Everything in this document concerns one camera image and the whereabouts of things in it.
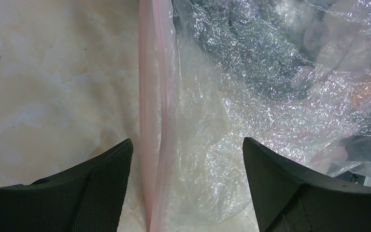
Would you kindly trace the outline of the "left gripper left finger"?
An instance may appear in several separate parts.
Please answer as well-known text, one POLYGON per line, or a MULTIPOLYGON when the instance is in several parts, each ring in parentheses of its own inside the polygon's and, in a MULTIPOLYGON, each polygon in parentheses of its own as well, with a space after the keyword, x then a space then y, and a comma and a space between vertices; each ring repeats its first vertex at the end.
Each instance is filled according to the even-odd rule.
POLYGON ((0 188, 0 232, 115 232, 128 186, 133 144, 30 185, 0 188))

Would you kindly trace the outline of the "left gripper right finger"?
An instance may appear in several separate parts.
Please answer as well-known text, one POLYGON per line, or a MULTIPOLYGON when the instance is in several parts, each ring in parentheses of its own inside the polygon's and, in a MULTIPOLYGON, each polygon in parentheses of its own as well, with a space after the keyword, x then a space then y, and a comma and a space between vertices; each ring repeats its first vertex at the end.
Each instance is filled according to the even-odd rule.
POLYGON ((261 232, 371 232, 366 175, 333 178, 246 137, 243 160, 261 232))

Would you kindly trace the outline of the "clear zip top bag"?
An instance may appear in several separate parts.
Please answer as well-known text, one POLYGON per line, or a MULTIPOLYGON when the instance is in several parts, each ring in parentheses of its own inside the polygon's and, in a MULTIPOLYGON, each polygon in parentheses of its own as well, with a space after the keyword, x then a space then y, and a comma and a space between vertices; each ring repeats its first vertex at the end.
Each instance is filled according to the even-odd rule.
POLYGON ((371 0, 140 1, 150 232, 259 231, 252 138, 371 187, 371 0))

